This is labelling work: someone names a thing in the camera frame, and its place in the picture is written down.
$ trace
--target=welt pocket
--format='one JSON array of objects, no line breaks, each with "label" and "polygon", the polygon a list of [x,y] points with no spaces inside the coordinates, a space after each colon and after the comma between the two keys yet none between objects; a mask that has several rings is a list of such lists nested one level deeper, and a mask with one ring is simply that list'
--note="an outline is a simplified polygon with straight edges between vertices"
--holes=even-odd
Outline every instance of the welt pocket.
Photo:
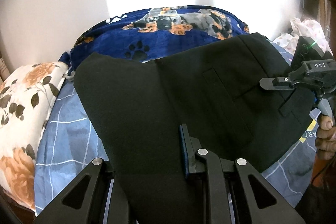
[{"label": "welt pocket", "polygon": [[219,112],[221,123],[226,131],[223,135],[228,134],[232,141],[241,146],[250,143],[253,136],[216,71],[211,68],[203,73],[203,77],[207,83],[212,105],[216,106],[216,111]]}]

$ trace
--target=black trousers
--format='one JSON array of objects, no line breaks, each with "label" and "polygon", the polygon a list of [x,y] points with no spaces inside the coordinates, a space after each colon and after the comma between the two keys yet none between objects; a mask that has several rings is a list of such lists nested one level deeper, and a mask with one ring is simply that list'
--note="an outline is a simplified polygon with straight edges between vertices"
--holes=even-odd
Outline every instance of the black trousers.
[{"label": "black trousers", "polygon": [[290,71],[255,33],[147,63],[94,53],[75,88],[139,223],[195,224],[202,202],[184,180],[179,125],[219,157],[243,157],[261,172],[311,123],[311,91],[259,86]]}]

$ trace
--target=dachshund print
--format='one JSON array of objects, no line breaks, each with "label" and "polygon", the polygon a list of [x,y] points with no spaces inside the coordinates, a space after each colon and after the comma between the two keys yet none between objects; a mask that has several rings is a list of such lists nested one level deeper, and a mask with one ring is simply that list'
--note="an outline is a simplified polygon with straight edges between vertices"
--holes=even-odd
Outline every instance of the dachshund print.
[{"label": "dachshund print", "polygon": [[200,30],[220,40],[232,37],[230,20],[221,12],[201,9],[196,13],[178,14],[174,8],[153,8],[142,19],[132,22],[123,30],[138,28],[139,32],[166,30],[172,34],[185,35],[186,31]]}]

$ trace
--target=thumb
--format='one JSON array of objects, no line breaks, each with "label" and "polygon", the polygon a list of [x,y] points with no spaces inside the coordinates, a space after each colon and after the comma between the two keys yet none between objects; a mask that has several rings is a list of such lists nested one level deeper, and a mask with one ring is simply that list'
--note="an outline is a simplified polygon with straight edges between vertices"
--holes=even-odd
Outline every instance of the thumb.
[{"label": "thumb", "polygon": [[317,123],[323,130],[329,130],[333,127],[332,119],[329,116],[323,115],[322,113],[319,115]]}]

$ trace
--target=floral pillow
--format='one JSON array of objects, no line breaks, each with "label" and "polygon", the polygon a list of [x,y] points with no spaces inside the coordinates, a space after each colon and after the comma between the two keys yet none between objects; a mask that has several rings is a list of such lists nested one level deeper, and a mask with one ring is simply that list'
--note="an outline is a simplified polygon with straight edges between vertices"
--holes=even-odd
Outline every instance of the floral pillow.
[{"label": "floral pillow", "polygon": [[0,185],[18,204],[35,211],[37,148],[68,66],[22,66],[0,85]]}]

